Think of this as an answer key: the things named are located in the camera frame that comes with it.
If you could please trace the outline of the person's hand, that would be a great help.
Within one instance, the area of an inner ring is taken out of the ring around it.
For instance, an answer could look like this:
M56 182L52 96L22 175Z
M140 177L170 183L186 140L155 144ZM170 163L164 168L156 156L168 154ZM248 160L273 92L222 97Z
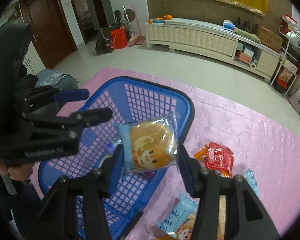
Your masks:
M33 174L34 163L7 167L0 158L0 175L9 176L12 180L26 181Z

